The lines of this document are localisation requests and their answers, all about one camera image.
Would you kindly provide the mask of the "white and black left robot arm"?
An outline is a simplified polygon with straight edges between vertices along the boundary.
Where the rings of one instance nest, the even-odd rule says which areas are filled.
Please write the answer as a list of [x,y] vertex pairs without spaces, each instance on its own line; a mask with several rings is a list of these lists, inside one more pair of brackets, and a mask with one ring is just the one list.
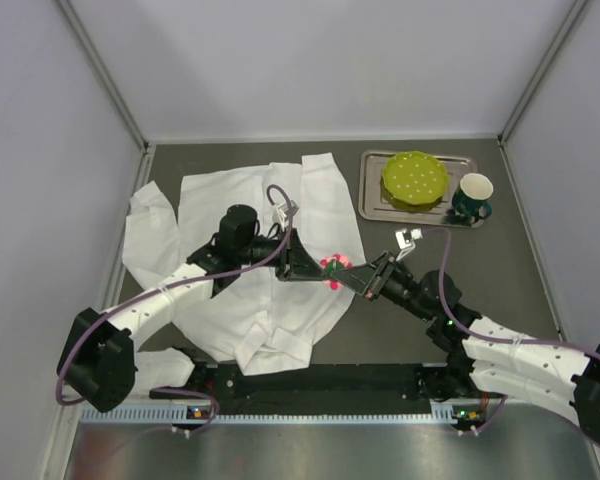
[[74,319],[57,366],[56,398],[65,386],[106,413],[120,405],[135,384],[139,347],[194,304],[210,300],[240,276],[271,269],[282,282],[323,280],[321,266],[302,245],[293,225],[294,202],[277,205],[276,237],[259,234],[256,211],[233,205],[212,239],[143,293],[104,312],[87,308]]

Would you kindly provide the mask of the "pink flower brooch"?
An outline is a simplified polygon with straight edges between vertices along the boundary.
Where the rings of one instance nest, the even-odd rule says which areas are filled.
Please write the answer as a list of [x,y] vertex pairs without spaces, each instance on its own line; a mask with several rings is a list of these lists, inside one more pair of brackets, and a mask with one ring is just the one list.
[[349,269],[353,266],[347,256],[335,253],[325,257],[319,262],[323,270],[323,283],[331,290],[337,291],[342,287],[342,284],[332,278],[332,274],[339,270]]

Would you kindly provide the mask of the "white shirt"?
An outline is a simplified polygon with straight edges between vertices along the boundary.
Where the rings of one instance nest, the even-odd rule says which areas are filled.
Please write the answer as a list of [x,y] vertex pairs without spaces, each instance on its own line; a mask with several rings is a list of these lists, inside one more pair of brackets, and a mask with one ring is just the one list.
[[[191,175],[172,207],[155,183],[130,199],[123,264],[144,288],[156,286],[217,232],[221,217],[236,204],[254,208],[261,229],[274,222],[267,186],[280,186],[299,207],[293,225],[317,261],[340,254],[365,260],[347,182],[329,153],[306,155],[301,163],[270,163]],[[322,282],[280,282],[269,268],[246,273],[216,298],[174,319],[185,338],[216,361],[234,360],[245,375],[306,368],[314,345],[346,313],[353,294]]]

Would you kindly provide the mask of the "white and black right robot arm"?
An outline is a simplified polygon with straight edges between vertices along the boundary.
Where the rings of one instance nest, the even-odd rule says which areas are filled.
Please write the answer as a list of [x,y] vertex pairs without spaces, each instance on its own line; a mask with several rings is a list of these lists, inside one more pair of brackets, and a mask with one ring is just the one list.
[[463,306],[449,275],[434,270],[416,279],[390,255],[359,266],[335,255],[321,265],[327,282],[368,300],[382,296],[430,322],[427,334],[447,352],[454,387],[524,400],[600,446],[600,345],[586,351],[511,330]]

